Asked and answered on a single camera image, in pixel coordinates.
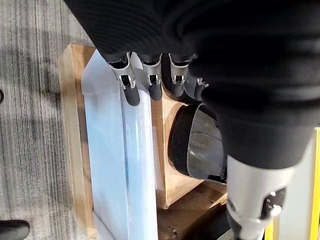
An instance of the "robotic hand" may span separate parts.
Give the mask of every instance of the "robotic hand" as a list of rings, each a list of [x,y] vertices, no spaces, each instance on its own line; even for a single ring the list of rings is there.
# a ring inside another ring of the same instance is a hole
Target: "robotic hand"
[[[320,119],[320,3],[307,0],[65,0],[139,104],[129,52],[161,97],[161,53],[172,92],[189,73],[208,84],[227,154],[228,220],[256,240],[282,211],[286,187]]]

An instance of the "striped carpet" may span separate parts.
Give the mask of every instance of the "striped carpet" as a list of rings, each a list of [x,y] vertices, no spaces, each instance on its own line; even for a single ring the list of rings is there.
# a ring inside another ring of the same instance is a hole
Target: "striped carpet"
[[[62,0],[0,0],[0,220],[28,240],[84,240],[68,202],[57,61],[91,45]]]

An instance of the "yellow pole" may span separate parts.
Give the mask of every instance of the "yellow pole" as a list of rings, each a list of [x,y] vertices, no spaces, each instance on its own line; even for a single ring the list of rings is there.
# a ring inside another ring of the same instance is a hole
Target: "yellow pole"
[[[318,239],[319,216],[320,216],[320,127],[315,128],[315,162],[314,162],[314,184],[313,204],[310,227],[310,240]]]
[[[264,240],[274,240],[274,222],[273,221],[270,222],[270,224],[265,228]]]

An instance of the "wooden crate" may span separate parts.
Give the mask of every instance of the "wooden crate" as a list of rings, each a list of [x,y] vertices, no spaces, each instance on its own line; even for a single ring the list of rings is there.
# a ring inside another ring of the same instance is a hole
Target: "wooden crate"
[[[93,197],[81,76],[94,51],[93,47],[69,44],[58,62],[69,198],[74,218],[88,238],[95,237],[97,231],[92,214]]]
[[[93,222],[94,206],[81,76],[94,51],[93,47],[70,44],[58,63],[71,209],[76,222],[89,238],[95,237],[97,231]],[[200,180],[184,176],[171,167],[168,141],[175,115],[182,105],[165,92],[161,101],[151,103],[161,178],[165,187],[157,191],[157,205],[163,208],[157,210],[159,240],[183,239],[192,229],[212,217],[215,208],[226,201],[224,185],[212,182],[200,184]]]
[[[173,167],[168,154],[168,145],[176,115],[184,103],[173,99],[171,93],[162,89],[162,99],[151,100],[152,126],[156,129],[159,166],[161,170],[162,190],[156,191],[156,204],[168,209],[171,204],[190,192],[202,181],[179,173]]]

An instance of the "white panel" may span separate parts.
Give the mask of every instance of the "white panel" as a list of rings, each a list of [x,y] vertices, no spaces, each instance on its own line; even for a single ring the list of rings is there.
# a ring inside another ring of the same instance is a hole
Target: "white panel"
[[[127,103],[98,51],[82,75],[94,222],[101,240],[158,237],[150,96],[135,53],[131,62],[138,106]]]
[[[308,240],[310,235],[315,173],[315,135],[287,188],[284,209],[279,217],[278,240]]]

